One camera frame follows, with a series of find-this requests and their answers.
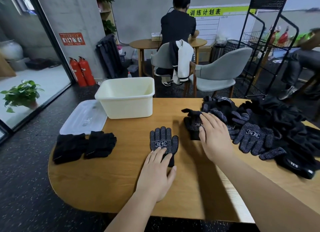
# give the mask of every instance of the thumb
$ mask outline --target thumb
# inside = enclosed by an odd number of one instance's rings
[[[206,144],[206,131],[203,126],[199,127],[199,137],[202,143],[202,146]]]
[[[177,173],[177,166],[173,166],[169,175],[168,175],[168,185],[169,187],[172,185],[172,182],[174,181],[174,178],[176,177]]]

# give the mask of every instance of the fire safety poster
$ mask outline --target fire safety poster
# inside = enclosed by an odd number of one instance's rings
[[[63,45],[85,45],[82,33],[59,33]]]

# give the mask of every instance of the tabletop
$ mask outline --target tabletop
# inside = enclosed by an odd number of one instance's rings
[[[232,99],[237,106],[246,100]],[[150,131],[165,126],[178,135],[174,156],[176,178],[153,216],[224,220],[254,223],[234,186],[205,156],[200,141],[191,141],[181,110],[199,110],[202,99],[154,98],[153,114],[146,118],[107,119],[105,133],[114,133],[117,144],[106,158],[55,165],[53,151],[48,164],[49,180],[55,193],[67,204],[86,211],[118,213],[133,194],[144,160],[150,152]],[[316,128],[309,122],[305,125]],[[299,202],[320,214],[320,175],[301,179],[273,160],[261,161],[242,153],[236,155],[272,180]]]
[[[207,41],[204,39],[196,38],[188,40],[188,43],[192,47],[200,47],[204,46],[207,43]],[[136,41],[132,41],[129,45],[135,49],[158,49],[161,45],[161,41],[152,41],[151,39],[139,39]]]

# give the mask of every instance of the white floor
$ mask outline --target white floor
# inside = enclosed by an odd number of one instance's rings
[[[44,92],[39,91],[38,105],[42,105],[70,83],[62,65],[40,71],[24,70],[16,72],[16,74],[16,77],[0,78],[0,92],[21,84],[22,80],[33,80],[36,84],[41,85],[39,88],[44,89]],[[7,108],[4,107],[5,101],[2,99],[3,97],[4,95],[0,94],[0,119],[9,127],[14,127],[32,112],[32,110],[24,106],[13,107],[15,113],[6,112]]]

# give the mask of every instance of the fire extinguisher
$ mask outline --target fire extinguisher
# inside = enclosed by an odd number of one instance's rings
[[[74,72],[74,74],[75,74],[75,76],[76,76],[76,78],[78,80],[79,86],[80,87],[88,86],[87,83],[86,83],[85,77],[82,74],[80,65],[77,62],[77,60],[75,60],[75,59],[73,59],[71,57],[69,57],[69,58],[70,58],[69,64],[70,64],[70,66],[71,66],[71,68],[72,68],[72,70],[73,70],[73,72]]]
[[[95,85],[96,81],[94,80],[94,76],[92,76],[89,62],[86,61],[83,57],[79,56],[79,64],[87,84],[89,86]]]

